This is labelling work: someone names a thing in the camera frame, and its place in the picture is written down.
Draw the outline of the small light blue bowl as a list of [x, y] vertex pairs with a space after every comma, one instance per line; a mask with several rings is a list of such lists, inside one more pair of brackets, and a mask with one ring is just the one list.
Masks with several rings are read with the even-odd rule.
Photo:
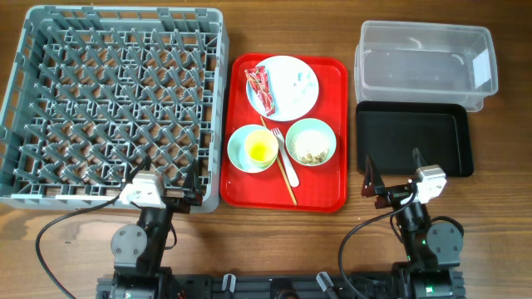
[[253, 165], [245, 153], [244, 141], [246, 137], [254, 130], [260, 129], [266, 128], [261, 125], [245, 125], [238, 128], [229, 138], [229, 143], [227, 145], [227, 154], [229, 156], [229, 160], [233, 166], [245, 173], [256, 174], [262, 172], [274, 162], [271, 162], [264, 168], [260, 168]]

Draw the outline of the wooden chopstick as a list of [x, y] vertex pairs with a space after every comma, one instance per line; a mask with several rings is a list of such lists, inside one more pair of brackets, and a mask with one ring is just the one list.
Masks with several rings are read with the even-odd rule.
[[[268, 126], [266, 126], [264, 118], [261, 115], [259, 117], [260, 117], [260, 120], [262, 122], [262, 125], [267, 129]], [[276, 161], [277, 161], [278, 167], [279, 167], [279, 169], [281, 171], [281, 174], [283, 176], [283, 181], [284, 181], [284, 183], [285, 183], [285, 185], [287, 187], [287, 190], [288, 190], [288, 193], [290, 195], [290, 198], [292, 199], [293, 205], [297, 206], [298, 205], [298, 201], [297, 201], [297, 199], [296, 199], [296, 197], [295, 197], [295, 195], [293, 193], [292, 186], [290, 185], [290, 183], [288, 181], [288, 177], [287, 177], [286, 172], [284, 170], [283, 163], [281, 162], [281, 159], [280, 159], [280, 156], [279, 156], [279, 151], [278, 151], [278, 155], [277, 155]]]

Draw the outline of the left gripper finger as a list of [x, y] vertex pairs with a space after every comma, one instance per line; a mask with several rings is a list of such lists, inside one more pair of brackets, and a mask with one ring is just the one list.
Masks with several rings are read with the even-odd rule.
[[196, 159], [194, 159], [188, 166], [182, 187], [190, 192], [200, 192], [199, 166], [197, 165]]
[[133, 179], [141, 170], [149, 170], [151, 166], [151, 157], [146, 155], [142, 161], [131, 171], [131, 178]]

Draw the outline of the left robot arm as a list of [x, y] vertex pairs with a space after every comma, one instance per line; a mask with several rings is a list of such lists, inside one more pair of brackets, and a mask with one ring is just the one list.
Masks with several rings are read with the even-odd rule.
[[114, 255], [113, 278], [100, 280], [98, 298], [185, 298], [185, 289], [169, 267], [161, 265], [169, 233], [175, 233], [172, 217], [190, 213], [203, 203], [199, 166], [193, 159], [185, 168], [185, 190], [174, 197], [164, 195], [163, 179], [150, 171], [151, 158], [146, 156], [123, 179], [119, 200], [138, 206], [136, 224], [119, 228], [111, 239]]

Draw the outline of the green bowl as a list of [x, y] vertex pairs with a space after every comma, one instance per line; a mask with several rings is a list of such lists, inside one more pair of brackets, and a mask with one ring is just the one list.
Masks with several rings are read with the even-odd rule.
[[[328, 156], [325, 162], [321, 164], [315, 164], [315, 165], [301, 164], [293, 156], [292, 150], [290, 149], [290, 142], [297, 133], [301, 131], [305, 131], [305, 130], [319, 131], [322, 134], [324, 134], [325, 137], [327, 138], [330, 144], [330, 149], [329, 149], [329, 153], [328, 153]], [[306, 118], [306, 119], [298, 120], [288, 129], [288, 132], [285, 136], [285, 147], [288, 150], [288, 154], [290, 155], [290, 157], [293, 158], [297, 163], [303, 166], [319, 166], [319, 165], [326, 164], [334, 155], [336, 148], [337, 148], [337, 138], [336, 138], [336, 135], [333, 129], [324, 121], [315, 119], [315, 118]]]

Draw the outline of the red snack wrapper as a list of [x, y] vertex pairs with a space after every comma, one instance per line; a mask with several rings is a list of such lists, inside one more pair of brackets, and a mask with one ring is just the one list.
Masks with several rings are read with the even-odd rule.
[[273, 96], [270, 92], [268, 73], [264, 66], [256, 66], [244, 71], [247, 82], [262, 103], [266, 116], [276, 112]]

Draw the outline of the yellow plastic cup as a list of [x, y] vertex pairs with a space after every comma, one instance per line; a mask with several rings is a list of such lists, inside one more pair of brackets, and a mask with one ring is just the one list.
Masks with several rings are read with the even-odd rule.
[[253, 165], [264, 168], [276, 160], [278, 141], [270, 130], [254, 130], [246, 137], [244, 150]]

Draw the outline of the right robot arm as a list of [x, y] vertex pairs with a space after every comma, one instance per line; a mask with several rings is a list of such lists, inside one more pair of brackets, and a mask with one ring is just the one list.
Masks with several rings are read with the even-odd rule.
[[426, 205], [446, 185], [446, 174], [437, 165], [427, 165], [418, 149], [413, 179], [387, 187], [371, 156], [366, 158], [362, 195], [376, 197], [376, 208], [391, 208], [397, 227], [394, 233], [406, 251], [406, 262], [396, 262], [388, 274], [366, 278], [371, 298], [464, 298], [461, 264], [464, 228], [447, 216], [432, 218]]

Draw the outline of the white tissue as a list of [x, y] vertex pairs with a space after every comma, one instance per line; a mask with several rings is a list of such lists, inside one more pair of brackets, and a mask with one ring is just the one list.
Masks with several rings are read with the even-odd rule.
[[299, 72], [297, 80], [293, 83], [293, 92], [296, 94], [305, 93], [306, 89], [315, 85], [315, 75], [312, 71]]

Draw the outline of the rice and food scraps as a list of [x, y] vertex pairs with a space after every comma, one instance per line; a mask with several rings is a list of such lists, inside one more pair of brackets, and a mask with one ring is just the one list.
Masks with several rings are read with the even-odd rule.
[[330, 144], [321, 132], [305, 130], [292, 138], [290, 149], [299, 163], [315, 165], [326, 161]]

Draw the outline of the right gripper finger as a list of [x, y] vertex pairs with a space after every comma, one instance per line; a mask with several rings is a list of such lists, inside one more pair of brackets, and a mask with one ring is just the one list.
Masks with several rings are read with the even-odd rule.
[[425, 158], [422, 156], [421, 151], [416, 147], [412, 150], [412, 158], [416, 166], [416, 172], [421, 173], [428, 165]]
[[385, 184], [383, 183], [382, 176], [378, 172], [371, 155], [368, 155], [366, 157], [361, 195], [363, 197], [375, 197], [383, 195], [384, 193]]

